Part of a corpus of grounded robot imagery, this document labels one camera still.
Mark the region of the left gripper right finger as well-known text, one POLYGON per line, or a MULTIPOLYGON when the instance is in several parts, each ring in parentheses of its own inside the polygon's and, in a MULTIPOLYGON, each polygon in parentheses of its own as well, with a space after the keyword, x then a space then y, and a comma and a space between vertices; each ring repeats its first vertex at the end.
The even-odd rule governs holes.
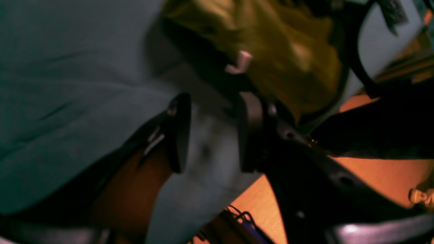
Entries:
POLYGON ((381 196, 280 117, 252 92, 238 96, 243 172, 265 174, 290 244, 426 244, 433 214, 381 196))

